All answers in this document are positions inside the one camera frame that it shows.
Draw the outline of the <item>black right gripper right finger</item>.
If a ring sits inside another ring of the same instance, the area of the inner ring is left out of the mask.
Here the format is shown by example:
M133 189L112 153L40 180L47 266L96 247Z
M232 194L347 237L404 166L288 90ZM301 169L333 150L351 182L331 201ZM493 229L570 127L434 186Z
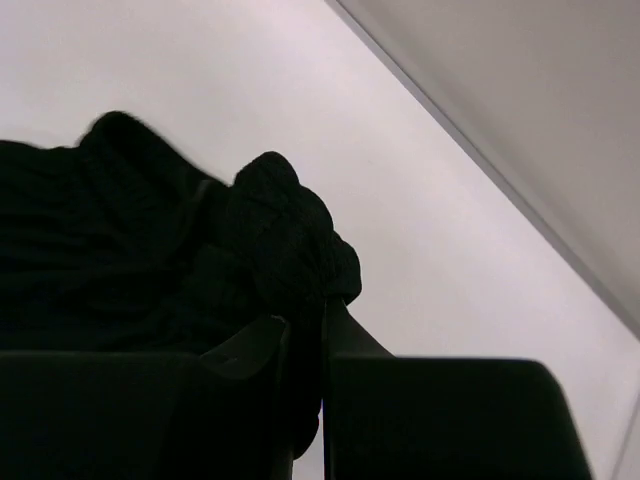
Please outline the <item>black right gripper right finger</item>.
M330 300L323 319L329 479L588 479L564 391L518 358L395 356Z

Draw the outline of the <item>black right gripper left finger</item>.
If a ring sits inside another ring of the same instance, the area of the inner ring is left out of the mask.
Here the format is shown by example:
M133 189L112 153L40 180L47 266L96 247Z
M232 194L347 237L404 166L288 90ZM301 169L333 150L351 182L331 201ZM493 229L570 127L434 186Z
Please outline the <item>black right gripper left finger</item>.
M5 479L288 479L290 328L263 317L202 355L1 356Z

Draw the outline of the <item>black shorts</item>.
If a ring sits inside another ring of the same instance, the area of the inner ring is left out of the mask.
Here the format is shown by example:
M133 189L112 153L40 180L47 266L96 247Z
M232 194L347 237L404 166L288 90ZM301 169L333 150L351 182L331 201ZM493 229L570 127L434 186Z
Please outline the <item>black shorts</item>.
M355 250L276 152L225 184L118 111L73 147L1 144L4 349L200 354L283 317L302 454L319 425L326 301L361 289Z

